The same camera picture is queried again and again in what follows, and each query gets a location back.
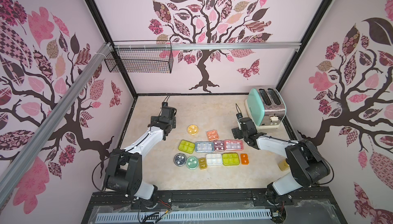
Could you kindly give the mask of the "pink rectangular pillbox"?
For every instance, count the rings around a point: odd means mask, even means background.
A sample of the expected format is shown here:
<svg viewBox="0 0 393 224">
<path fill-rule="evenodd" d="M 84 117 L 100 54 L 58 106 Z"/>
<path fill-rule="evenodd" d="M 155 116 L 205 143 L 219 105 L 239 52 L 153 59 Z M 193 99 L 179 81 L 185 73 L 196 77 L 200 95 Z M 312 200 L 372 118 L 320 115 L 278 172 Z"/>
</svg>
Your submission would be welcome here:
<svg viewBox="0 0 393 224">
<path fill-rule="evenodd" d="M 225 140 L 224 148 L 228 151 L 241 151 L 244 149 L 243 141 L 241 140 Z"/>
</svg>

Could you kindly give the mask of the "yellow round pillbox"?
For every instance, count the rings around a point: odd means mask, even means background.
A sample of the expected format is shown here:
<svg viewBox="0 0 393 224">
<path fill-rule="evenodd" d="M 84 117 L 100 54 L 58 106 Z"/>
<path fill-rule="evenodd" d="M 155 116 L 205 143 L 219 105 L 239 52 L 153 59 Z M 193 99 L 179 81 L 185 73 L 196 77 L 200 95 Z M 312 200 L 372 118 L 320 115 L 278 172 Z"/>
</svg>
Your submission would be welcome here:
<svg viewBox="0 0 393 224">
<path fill-rule="evenodd" d="M 190 135 L 196 135 L 199 132 L 199 127 L 197 125 L 194 125 L 194 124 L 189 125 L 188 128 L 187 128 L 187 132 Z"/>
</svg>

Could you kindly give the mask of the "orange two-cell pillbox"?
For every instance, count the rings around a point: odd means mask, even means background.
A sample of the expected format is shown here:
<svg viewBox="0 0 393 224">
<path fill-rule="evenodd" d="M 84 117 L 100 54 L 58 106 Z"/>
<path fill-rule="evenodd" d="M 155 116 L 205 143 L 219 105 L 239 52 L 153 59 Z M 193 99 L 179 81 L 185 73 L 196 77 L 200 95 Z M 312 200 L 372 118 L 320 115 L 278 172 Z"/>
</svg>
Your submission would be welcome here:
<svg viewBox="0 0 393 224">
<path fill-rule="evenodd" d="M 248 165 L 249 164 L 248 154 L 241 153 L 240 158 L 241 158 L 241 164 L 242 165 Z"/>
</svg>

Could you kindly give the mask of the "lime green square pillbox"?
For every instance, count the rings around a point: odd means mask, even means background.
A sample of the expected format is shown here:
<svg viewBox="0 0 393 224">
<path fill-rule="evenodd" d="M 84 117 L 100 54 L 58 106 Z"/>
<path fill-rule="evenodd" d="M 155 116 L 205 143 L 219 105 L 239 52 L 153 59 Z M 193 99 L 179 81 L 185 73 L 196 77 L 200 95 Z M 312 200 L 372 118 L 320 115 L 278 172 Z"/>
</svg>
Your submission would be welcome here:
<svg viewBox="0 0 393 224">
<path fill-rule="evenodd" d="M 237 166 L 240 164 L 239 155 L 237 153 L 223 153 L 222 161 L 224 166 Z"/>
</svg>

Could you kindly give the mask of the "orange small pillbox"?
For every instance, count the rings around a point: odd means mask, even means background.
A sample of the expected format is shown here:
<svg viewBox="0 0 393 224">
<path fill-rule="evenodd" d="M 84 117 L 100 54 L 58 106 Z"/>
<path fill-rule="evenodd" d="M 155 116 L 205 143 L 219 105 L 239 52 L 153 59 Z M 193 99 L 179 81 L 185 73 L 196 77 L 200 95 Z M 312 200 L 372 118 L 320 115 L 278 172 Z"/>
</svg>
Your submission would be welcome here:
<svg viewBox="0 0 393 224">
<path fill-rule="evenodd" d="M 210 130 L 206 134 L 209 141 L 216 141 L 219 139 L 219 135 L 216 130 Z"/>
</svg>

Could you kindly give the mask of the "navy round pillbox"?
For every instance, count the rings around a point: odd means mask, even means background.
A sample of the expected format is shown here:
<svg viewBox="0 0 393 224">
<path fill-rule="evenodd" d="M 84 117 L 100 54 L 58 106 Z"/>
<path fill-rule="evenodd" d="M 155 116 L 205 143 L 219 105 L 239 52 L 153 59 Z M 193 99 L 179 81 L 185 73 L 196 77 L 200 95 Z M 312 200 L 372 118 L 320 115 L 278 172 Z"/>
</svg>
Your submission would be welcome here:
<svg viewBox="0 0 393 224">
<path fill-rule="evenodd" d="M 187 156 L 184 153 L 177 153 L 174 156 L 174 164 L 176 166 L 182 167 L 186 164 L 187 162 Z"/>
</svg>

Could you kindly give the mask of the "teal rectangular pillbox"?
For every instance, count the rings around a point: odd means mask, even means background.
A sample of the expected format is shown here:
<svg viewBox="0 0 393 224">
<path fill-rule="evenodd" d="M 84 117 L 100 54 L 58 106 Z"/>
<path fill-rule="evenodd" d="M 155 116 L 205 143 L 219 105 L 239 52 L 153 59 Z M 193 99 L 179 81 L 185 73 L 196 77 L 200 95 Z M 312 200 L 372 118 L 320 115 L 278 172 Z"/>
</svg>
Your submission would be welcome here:
<svg viewBox="0 0 393 224">
<path fill-rule="evenodd" d="M 195 152 L 214 152 L 213 142 L 196 142 Z"/>
</svg>

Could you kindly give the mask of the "white square pillbox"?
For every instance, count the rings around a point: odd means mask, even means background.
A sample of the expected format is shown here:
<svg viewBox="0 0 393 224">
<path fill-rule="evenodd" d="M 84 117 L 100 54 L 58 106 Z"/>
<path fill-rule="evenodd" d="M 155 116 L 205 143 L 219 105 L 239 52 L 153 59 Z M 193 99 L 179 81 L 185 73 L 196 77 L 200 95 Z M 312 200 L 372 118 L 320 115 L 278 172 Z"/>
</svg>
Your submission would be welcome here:
<svg viewBox="0 0 393 224">
<path fill-rule="evenodd" d="M 207 153 L 205 158 L 206 158 L 207 166 L 209 166 L 209 167 L 223 165 L 223 158 L 220 153 Z"/>
</svg>

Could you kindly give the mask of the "green round pillbox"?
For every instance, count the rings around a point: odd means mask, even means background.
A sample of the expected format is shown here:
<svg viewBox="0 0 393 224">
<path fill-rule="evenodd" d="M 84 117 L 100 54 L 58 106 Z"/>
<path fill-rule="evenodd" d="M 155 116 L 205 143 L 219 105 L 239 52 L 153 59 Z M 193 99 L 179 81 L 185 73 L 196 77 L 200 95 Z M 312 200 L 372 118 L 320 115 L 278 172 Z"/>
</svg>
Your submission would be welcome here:
<svg viewBox="0 0 393 224">
<path fill-rule="evenodd" d="M 199 159 L 195 156 L 190 156 L 187 158 L 186 167 L 190 170 L 195 170 L 199 167 Z"/>
</svg>

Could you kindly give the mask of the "yellow small pillbox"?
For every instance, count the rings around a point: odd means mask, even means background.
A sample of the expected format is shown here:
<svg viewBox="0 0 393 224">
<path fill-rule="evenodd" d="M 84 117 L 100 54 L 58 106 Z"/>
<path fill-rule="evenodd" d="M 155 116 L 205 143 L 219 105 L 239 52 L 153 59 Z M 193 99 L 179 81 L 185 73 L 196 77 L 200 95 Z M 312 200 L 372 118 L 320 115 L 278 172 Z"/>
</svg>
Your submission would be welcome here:
<svg viewBox="0 0 393 224">
<path fill-rule="evenodd" d="M 199 168 L 201 170 L 204 170 L 204 169 L 207 169 L 207 167 L 208 167 L 208 165 L 207 165 L 206 159 L 204 157 L 203 158 L 199 158 Z"/>
</svg>

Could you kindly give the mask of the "magenta small pillbox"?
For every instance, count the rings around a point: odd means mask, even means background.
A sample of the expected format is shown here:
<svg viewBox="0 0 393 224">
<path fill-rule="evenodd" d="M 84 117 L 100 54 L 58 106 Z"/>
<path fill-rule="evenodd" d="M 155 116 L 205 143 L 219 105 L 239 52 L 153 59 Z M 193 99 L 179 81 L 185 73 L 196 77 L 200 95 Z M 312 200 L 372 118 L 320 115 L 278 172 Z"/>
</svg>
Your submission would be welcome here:
<svg viewBox="0 0 393 224">
<path fill-rule="evenodd" d="M 225 141 L 216 140 L 213 141 L 214 151 L 224 151 L 225 150 Z"/>
</svg>

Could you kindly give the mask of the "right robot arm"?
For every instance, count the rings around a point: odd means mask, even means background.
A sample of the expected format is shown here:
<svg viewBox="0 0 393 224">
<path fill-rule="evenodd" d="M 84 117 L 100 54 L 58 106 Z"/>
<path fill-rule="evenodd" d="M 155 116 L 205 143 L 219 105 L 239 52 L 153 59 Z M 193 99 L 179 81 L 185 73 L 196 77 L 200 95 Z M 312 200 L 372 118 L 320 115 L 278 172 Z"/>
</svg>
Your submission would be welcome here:
<svg viewBox="0 0 393 224">
<path fill-rule="evenodd" d="M 309 140 L 301 141 L 277 139 L 258 132 L 254 122 L 236 114 L 238 128 L 232 129 L 235 139 L 257 150 L 265 150 L 285 157 L 291 172 L 269 184 L 266 198 L 274 200 L 300 188 L 311 187 L 331 173 L 329 163 L 320 155 L 316 146 Z"/>
</svg>

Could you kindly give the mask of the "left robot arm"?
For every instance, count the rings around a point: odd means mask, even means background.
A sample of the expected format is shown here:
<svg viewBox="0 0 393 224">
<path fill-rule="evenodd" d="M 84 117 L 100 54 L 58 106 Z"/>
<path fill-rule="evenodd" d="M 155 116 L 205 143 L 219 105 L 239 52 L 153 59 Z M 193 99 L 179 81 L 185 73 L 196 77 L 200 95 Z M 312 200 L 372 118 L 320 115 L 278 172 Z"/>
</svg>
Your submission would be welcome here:
<svg viewBox="0 0 393 224">
<path fill-rule="evenodd" d="M 105 189 L 133 196 L 151 203 L 158 201 L 158 187 L 143 181 L 143 159 L 176 128 L 174 107 L 163 102 L 158 116 L 152 116 L 148 130 L 132 145 L 114 149 L 110 154 L 103 180 Z"/>
</svg>

